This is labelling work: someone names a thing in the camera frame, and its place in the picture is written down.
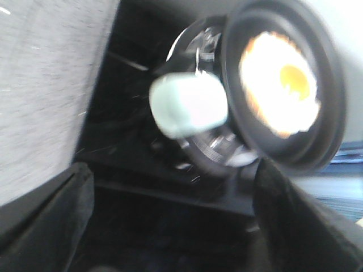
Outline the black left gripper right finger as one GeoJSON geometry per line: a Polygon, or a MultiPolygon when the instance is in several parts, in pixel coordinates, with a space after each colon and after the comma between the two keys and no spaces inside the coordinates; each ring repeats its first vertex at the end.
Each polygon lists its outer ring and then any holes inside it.
{"type": "Polygon", "coordinates": [[[273,271],[362,271],[362,227],[259,161],[253,208],[273,271]]]}

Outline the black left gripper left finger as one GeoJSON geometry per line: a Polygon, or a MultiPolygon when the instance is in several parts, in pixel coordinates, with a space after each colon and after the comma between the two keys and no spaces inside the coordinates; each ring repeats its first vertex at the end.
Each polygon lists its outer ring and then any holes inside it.
{"type": "Polygon", "coordinates": [[[1,271],[68,271],[93,210],[85,163],[1,206],[1,271]]]}

